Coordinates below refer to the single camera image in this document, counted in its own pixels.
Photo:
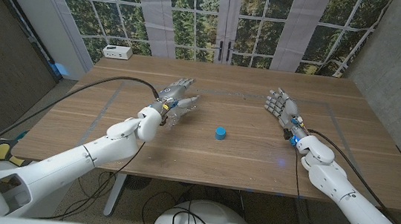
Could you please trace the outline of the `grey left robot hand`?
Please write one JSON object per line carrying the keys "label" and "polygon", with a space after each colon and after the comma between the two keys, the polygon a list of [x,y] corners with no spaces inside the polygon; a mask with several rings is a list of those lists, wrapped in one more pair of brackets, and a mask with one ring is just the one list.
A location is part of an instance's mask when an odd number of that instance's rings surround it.
{"label": "grey left robot hand", "polygon": [[172,116],[179,119],[195,108],[198,95],[192,98],[185,97],[187,88],[194,83],[195,79],[192,78],[182,78],[173,82],[158,93],[158,99],[153,101],[150,107],[159,112],[163,121],[167,121],[168,117]]}

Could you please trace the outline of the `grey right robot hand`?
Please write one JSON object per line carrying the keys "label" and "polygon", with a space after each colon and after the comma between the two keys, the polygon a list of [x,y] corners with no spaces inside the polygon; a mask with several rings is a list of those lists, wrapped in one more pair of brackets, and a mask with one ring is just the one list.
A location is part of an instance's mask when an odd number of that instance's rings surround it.
{"label": "grey right robot hand", "polygon": [[294,136],[297,139],[308,136],[309,131],[304,126],[296,102],[281,88],[269,92],[264,108],[278,119],[285,136],[288,138]]}

